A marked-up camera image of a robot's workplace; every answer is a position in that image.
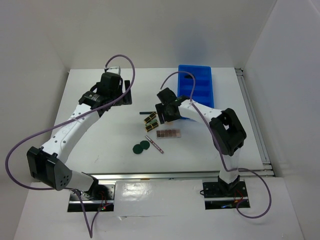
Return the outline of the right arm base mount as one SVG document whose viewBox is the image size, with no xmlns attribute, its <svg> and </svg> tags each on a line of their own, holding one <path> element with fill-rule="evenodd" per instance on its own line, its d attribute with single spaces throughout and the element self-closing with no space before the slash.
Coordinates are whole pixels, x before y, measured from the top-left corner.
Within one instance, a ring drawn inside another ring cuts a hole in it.
<svg viewBox="0 0 320 240">
<path fill-rule="evenodd" d="M 240 179 L 239 183 L 230 191 L 224 191 L 218 182 L 218 178 L 208 178 L 202 180 L 202 188 L 199 194 L 204 199 L 206 210 L 227 210 L 250 208 L 250 200 L 246 183 Z"/>
</svg>

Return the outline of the red lip gloss tube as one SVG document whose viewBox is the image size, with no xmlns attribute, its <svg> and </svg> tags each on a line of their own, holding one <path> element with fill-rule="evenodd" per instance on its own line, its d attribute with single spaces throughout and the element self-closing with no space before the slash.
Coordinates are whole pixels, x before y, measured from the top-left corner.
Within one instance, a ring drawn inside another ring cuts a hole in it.
<svg viewBox="0 0 320 240">
<path fill-rule="evenodd" d="M 151 145 L 153 145 L 161 154 L 164 154 L 164 151 L 148 136 L 145 135 L 145 138 L 149 141 Z"/>
</svg>

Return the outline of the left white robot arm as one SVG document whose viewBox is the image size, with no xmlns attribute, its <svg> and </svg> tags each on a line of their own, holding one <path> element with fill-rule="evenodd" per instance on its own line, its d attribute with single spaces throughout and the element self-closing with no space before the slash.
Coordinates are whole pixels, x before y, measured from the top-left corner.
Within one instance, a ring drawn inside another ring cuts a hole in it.
<svg viewBox="0 0 320 240">
<path fill-rule="evenodd" d="M 69 169 L 66 162 L 78 141 L 105 112 L 113 106 L 132 104 L 131 93 L 123 95 L 129 86 L 130 81 L 122 79 L 119 67 L 106 69 L 100 81 L 79 99 L 70 122 L 41 147 L 27 151 L 31 176 L 57 191 L 75 189 L 88 200 L 110 199 L 110 190 L 97 178 Z"/>
</svg>

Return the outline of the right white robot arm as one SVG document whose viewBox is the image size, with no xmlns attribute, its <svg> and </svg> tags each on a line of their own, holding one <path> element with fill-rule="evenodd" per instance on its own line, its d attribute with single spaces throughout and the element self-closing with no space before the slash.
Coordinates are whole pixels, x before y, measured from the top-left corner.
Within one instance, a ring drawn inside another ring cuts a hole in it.
<svg viewBox="0 0 320 240">
<path fill-rule="evenodd" d="M 185 95 L 177 97 L 169 88 L 161 90 L 157 97 L 160 103 L 155 108 L 161 124 L 181 118 L 205 124 L 222 162 L 217 178 L 218 190 L 223 196 L 232 195 L 240 182 L 239 153 L 247 138 L 235 111 L 211 108 Z"/>
</svg>

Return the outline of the dark green mascara tube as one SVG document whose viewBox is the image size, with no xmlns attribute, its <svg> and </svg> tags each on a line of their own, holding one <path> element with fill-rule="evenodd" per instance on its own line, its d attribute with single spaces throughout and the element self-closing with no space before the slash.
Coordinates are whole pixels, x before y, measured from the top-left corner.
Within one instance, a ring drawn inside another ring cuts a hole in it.
<svg viewBox="0 0 320 240">
<path fill-rule="evenodd" d="M 140 111 L 140 115 L 151 115 L 151 114 L 157 114 L 156 111 Z"/>
</svg>

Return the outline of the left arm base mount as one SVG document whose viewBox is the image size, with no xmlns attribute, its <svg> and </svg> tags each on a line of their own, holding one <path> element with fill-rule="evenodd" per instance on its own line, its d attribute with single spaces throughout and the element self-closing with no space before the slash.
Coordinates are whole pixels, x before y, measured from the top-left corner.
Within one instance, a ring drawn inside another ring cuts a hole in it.
<svg viewBox="0 0 320 240">
<path fill-rule="evenodd" d="M 86 212 L 97 212 L 98 210 L 101 210 L 102 212 L 114 211 L 116 182 L 102 181 L 101 184 L 108 189 L 108 192 L 104 194 L 103 198 L 102 198 L 102 193 L 99 193 L 98 197 L 93 197 L 82 191 L 80 192 L 80 198 L 83 202 L 84 209 Z M 69 195 L 67 212 L 68 213 L 82 212 L 81 202 L 78 196 L 74 192 L 71 192 Z"/>
</svg>

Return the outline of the green round compact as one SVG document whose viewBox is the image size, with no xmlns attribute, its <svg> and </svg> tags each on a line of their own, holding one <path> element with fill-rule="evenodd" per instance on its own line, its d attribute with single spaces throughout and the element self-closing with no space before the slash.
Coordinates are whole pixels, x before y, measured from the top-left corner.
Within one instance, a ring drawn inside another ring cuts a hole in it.
<svg viewBox="0 0 320 240">
<path fill-rule="evenodd" d="M 143 140 L 140 142 L 140 146 L 142 147 L 143 150 L 148 150 L 150 147 L 150 142 L 147 140 Z"/>
<path fill-rule="evenodd" d="M 141 154 L 141 153 L 143 152 L 143 150 L 144 150 L 144 149 L 141 147 L 140 144 L 136 144 L 136 145 L 134 145 L 133 148 L 132 148 L 132 151 L 133 151 L 135 154 L 137 154 L 137 155 Z"/>
</svg>

